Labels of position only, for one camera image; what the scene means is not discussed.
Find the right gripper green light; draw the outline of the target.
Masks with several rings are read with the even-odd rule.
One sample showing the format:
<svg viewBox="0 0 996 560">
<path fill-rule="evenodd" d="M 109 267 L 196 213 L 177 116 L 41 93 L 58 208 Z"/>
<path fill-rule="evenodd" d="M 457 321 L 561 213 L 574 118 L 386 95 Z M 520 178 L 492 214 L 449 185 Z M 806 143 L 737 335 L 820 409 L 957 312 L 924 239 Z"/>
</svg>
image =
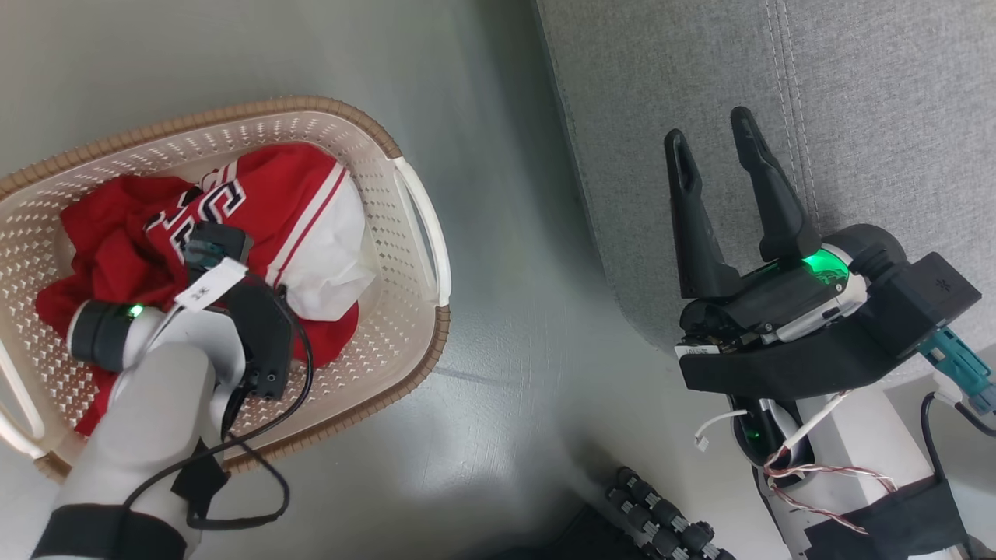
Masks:
<svg viewBox="0 0 996 560">
<path fill-rule="evenodd" d="M 849 256 L 822 246 L 751 111 L 733 107 L 730 121 L 758 207 L 763 231 L 759 254 L 763 261 L 775 262 L 749 273 L 742 288 L 739 272 L 726 265 L 702 202 L 702 178 L 686 136 L 673 128 L 663 149 L 677 277 L 682 298 L 694 300 L 682 311 L 682 346 L 789 343 L 854 314 L 868 298 L 867 280 L 851 272 Z"/>
</svg>

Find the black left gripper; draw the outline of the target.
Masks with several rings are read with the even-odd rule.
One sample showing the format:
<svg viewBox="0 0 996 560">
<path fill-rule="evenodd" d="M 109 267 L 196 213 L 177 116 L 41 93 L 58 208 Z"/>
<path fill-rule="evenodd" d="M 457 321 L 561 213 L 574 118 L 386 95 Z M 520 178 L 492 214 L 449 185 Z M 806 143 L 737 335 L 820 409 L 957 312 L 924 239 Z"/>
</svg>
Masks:
<svg viewBox="0 0 996 560">
<path fill-rule="evenodd" d="M 195 224 L 184 246 L 188 274 L 204 274 L 230 258 L 246 264 L 253 241 L 242 229 L 220 223 Z"/>
</svg>

